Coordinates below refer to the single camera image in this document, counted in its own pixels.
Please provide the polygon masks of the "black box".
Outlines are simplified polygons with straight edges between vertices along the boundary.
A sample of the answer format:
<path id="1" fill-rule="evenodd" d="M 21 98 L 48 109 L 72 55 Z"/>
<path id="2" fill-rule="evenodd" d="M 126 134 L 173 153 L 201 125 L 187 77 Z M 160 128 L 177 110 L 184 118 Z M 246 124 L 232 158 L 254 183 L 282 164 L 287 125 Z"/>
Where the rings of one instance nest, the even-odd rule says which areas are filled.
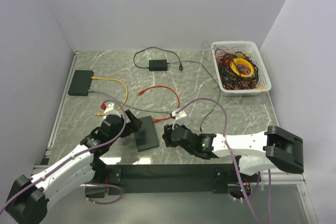
<path id="1" fill-rule="evenodd" d="M 140 118 L 140 121 L 142 122 L 141 128 L 134 134 L 138 152 L 159 147 L 160 144 L 152 117 L 145 116 Z"/>

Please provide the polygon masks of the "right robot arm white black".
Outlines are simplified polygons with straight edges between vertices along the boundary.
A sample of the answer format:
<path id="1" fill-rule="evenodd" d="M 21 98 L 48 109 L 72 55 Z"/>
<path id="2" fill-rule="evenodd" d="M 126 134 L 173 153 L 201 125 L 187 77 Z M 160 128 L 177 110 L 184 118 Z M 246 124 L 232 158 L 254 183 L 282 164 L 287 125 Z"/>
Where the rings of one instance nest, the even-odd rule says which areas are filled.
<path id="1" fill-rule="evenodd" d="M 184 125 L 166 125 L 162 137 L 166 147 L 179 146 L 201 159 L 239 156 L 231 168 L 231 176 L 238 182 L 272 168 L 291 174 L 304 172 L 303 139 L 278 126 L 254 134 L 223 136 L 197 135 Z"/>

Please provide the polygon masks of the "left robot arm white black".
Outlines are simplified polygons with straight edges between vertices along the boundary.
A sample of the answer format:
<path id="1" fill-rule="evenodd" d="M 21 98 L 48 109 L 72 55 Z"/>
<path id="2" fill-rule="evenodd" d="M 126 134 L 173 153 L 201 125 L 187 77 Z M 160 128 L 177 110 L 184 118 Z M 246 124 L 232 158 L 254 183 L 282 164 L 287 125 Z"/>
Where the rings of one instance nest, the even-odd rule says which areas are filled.
<path id="1" fill-rule="evenodd" d="M 106 170 L 100 157 L 117 139 L 139 131 L 141 125 L 130 110 L 107 115 L 58 162 L 31 177 L 18 177 L 1 212 L 6 211 L 17 223 L 41 223 L 48 210 L 65 195 L 82 184 L 103 181 Z"/>

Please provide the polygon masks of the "black network switch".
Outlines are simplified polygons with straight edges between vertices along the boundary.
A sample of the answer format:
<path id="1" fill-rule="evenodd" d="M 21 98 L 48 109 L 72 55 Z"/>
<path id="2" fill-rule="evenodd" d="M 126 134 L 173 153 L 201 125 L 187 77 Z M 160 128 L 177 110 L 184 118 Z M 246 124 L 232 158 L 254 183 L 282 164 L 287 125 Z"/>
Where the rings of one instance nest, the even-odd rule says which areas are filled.
<path id="1" fill-rule="evenodd" d="M 73 74 L 68 95 L 87 96 L 92 83 L 94 72 L 92 70 L 76 70 Z"/>

